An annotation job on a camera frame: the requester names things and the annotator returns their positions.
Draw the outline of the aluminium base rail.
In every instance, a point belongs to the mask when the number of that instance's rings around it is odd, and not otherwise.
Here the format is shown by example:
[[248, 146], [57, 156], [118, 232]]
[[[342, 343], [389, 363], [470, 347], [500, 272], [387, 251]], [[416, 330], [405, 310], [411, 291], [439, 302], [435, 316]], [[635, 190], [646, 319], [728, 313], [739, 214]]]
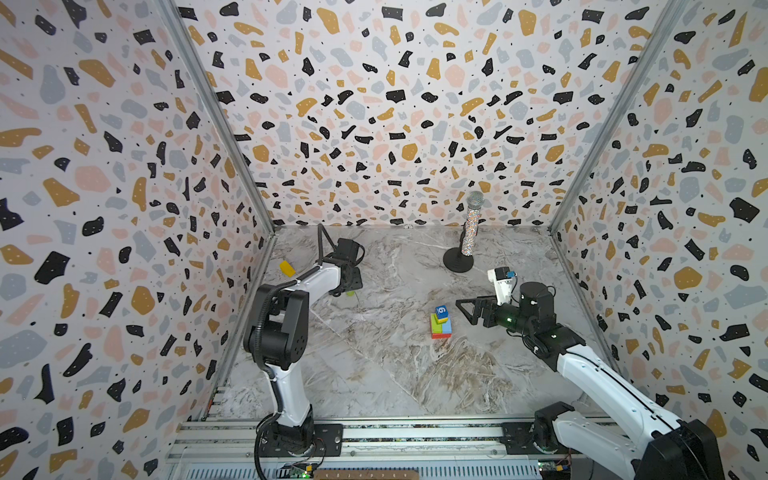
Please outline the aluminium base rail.
[[[415, 470], [421, 479], [611, 479], [613, 473], [570, 448], [565, 455], [508, 455], [504, 422], [525, 416], [322, 419], [344, 425], [339, 457], [262, 458], [268, 479], [313, 479], [319, 469]], [[257, 479], [253, 421], [182, 425], [167, 457], [169, 479]]]

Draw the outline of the black round microphone stand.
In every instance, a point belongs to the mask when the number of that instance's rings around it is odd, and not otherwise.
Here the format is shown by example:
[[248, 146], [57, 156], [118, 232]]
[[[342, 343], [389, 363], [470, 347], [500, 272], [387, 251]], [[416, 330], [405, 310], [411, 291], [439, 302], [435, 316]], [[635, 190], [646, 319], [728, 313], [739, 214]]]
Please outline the black round microphone stand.
[[444, 266], [454, 273], [466, 273], [474, 266], [474, 257], [464, 255], [460, 247], [448, 249], [443, 255]]

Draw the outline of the lime green block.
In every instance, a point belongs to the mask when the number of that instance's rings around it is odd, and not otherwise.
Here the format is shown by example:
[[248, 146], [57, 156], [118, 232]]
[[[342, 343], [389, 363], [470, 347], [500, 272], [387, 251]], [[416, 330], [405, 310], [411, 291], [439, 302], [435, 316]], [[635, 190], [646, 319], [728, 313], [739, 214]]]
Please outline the lime green block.
[[430, 329], [431, 329], [431, 335], [435, 338], [443, 334], [442, 325], [438, 322], [437, 317], [435, 315], [430, 316]]

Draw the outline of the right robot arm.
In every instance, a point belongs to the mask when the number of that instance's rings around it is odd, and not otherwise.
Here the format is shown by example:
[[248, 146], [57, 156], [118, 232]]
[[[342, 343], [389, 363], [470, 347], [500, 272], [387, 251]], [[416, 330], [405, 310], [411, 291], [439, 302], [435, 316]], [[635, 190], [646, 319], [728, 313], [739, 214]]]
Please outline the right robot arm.
[[519, 283], [506, 267], [488, 273], [491, 295], [459, 299], [473, 325], [502, 327], [552, 371], [591, 398], [620, 427], [614, 433], [565, 402], [537, 410], [532, 443], [542, 453], [570, 448], [622, 479], [721, 479], [717, 438], [699, 420], [684, 421], [641, 393], [604, 362], [586, 341], [558, 323], [556, 291], [541, 282]]

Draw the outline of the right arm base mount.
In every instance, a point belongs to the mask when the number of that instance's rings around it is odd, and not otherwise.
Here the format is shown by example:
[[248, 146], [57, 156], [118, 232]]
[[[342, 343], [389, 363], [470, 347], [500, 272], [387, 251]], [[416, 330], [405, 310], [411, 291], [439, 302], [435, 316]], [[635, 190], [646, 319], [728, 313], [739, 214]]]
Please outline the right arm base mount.
[[500, 442], [508, 455], [565, 455], [569, 449], [537, 421], [504, 422]]

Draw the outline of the wooden strip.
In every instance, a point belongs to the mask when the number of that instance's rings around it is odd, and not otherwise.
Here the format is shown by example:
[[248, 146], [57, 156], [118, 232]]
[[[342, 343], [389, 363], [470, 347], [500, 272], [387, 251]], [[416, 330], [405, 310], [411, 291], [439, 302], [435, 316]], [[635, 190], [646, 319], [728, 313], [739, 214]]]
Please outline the wooden strip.
[[419, 480], [415, 470], [398, 469], [319, 469], [314, 480]]

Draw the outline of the yellow rectangular block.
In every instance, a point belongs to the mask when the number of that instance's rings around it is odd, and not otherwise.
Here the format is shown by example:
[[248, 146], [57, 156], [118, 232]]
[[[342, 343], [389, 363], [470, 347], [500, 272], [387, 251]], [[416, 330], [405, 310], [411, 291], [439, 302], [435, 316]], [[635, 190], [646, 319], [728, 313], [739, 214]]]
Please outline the yellow rectangular block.
[[288, 261], [283, 260], [279, 264], [279, 269], [282, 272], [282, 274], [285, 275], [286, 277], [293, 278], [297, 275], [295, 268]]

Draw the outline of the glitter microphone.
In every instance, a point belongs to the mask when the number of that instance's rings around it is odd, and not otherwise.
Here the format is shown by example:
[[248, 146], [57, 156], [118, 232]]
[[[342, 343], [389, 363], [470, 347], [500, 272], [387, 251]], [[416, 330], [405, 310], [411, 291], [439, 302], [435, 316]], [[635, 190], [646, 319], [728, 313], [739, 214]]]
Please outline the glitter microphone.
[[470, 257], [473, 255], [483, 204], [484, 195], [482, 191], [473, 191], [468, 195], [466, 201], [467, 216], [460, 247], [461, 254], [464, 256]]

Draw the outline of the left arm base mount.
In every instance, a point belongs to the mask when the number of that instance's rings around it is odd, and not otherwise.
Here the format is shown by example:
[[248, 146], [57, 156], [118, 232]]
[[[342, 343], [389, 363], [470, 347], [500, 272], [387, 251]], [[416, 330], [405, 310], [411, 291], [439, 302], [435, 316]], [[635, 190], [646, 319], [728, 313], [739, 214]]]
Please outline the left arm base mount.
[[343, 446], [344, 425], [341, 423], [307, 424], [287, 427], [272, 424], [259, 441], [260, 458], [339, 457]]

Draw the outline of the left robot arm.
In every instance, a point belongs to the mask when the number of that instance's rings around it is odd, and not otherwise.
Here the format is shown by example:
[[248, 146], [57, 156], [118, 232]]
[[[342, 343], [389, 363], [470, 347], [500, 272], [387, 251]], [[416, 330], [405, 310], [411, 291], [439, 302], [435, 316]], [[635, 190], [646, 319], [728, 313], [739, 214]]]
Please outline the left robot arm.
[[355, 240], [333, 241], [318, 228], [318, 258], [288, 281], [258, 287], [243, 336], [243, 349], [266, 375], [274, 412], [256, 427], [257, 457], [305, 456], [321, 440], [343, 431], [332, 424], [317, 433], [300, 360], [309, 342], [310, 307], [325, 296], [339, 297], [363, 287], [360, 264], [365, 248]]

